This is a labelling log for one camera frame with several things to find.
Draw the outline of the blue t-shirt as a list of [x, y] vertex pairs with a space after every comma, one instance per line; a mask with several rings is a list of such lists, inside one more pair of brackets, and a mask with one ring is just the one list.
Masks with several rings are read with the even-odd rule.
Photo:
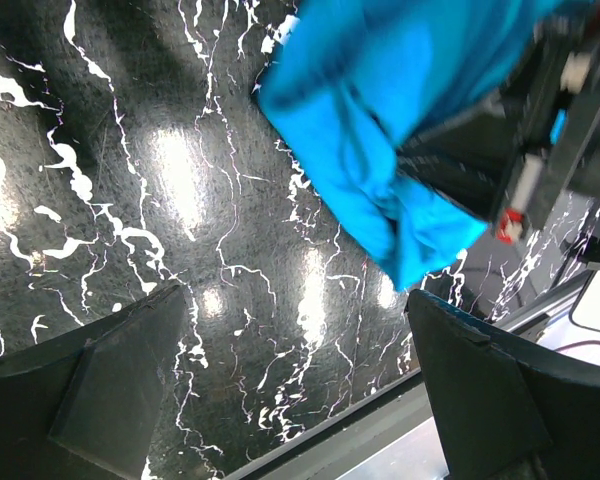
[[555, 0], [304, 1], [258, 93], [342, 227], [398, 291], [484, 233], [398, 171], [397, 151], [500, 86]]

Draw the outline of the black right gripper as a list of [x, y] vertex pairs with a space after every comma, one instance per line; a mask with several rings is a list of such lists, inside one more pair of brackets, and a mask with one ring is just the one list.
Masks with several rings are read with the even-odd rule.
[[505, 243], [543, 229], [565, 191], [600, 200], [600, 1], [540, 23], [498, 90], [416, 133], [398, 160]]

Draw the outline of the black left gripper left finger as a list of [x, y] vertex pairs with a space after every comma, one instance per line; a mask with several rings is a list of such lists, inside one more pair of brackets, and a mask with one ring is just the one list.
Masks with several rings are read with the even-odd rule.
[[0, 358], [0, 479], [138, 479], [186, 316], [180, 286]]

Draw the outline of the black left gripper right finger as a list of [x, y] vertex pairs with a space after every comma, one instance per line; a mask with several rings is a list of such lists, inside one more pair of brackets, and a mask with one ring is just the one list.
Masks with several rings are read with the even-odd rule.
[[600, 366], [423, 290], [407, 314], [452, 479], [600, 479]]

